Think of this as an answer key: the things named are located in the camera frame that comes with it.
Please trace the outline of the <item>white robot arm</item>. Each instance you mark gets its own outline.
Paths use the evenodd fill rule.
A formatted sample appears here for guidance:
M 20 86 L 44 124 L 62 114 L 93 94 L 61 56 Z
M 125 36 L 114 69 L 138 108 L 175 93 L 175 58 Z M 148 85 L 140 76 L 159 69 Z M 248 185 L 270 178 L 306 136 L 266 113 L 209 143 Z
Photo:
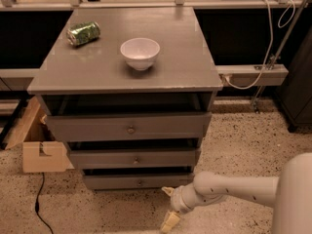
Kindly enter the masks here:
M 163 191 L 170 196 L 172 207 L 161 225 L 163 233 L 170 232 L 181 215 L 232 196 L 272 208 L 272 234 L 312 234 L 311 153 L 293 157 L 278 176 L 224 176 L 204 171 L 187 185 Z

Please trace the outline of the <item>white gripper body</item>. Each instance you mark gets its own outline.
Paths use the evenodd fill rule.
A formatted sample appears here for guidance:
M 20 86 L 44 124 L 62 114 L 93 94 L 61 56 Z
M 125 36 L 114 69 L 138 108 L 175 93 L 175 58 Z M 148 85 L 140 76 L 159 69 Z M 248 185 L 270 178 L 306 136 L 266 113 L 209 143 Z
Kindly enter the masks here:
M 189 208 L 186 206 L 182 198 L 182 189 L 183 186 L 180 186 L 172 190 L 171 207 L 178 214 L 187 214 L 189 212 Z

